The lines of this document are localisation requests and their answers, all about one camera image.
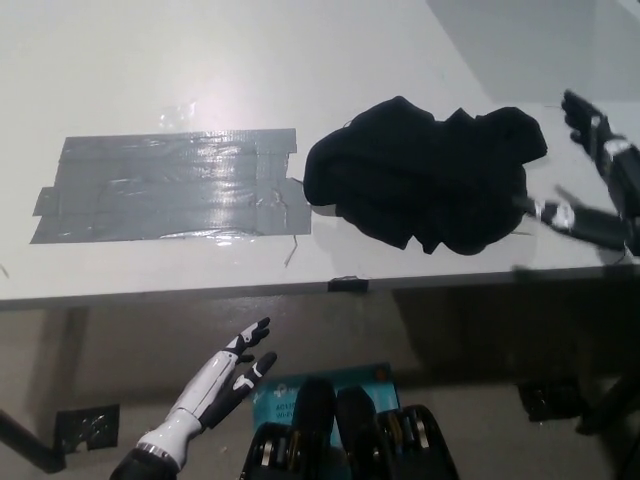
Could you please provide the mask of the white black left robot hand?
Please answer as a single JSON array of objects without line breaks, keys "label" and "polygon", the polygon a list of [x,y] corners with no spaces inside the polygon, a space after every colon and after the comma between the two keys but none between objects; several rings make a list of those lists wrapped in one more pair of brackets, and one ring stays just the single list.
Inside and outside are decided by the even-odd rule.
[{"label": "white black left robot hand", "polygon": [[224,420],[276,362],[274,352],[259,359],[248,353],[269,335],[269,325],[268,317],[251,324],[215,353],[189,381],[164,421],[143,435],[136,447],[183,468],[190,441]]}]

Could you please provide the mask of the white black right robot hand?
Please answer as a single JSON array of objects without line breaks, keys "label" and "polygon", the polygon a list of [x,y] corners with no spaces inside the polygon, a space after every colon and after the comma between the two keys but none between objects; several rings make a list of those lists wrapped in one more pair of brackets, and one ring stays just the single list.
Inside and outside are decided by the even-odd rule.
[{"label": "white black right robot hand", "polygon": [[571,140],[582,147],[616,210],[515,196],[513,205],[555,232],[605,249],[639,255],[639,148],[596,105],[567,89],[561,108]]}]

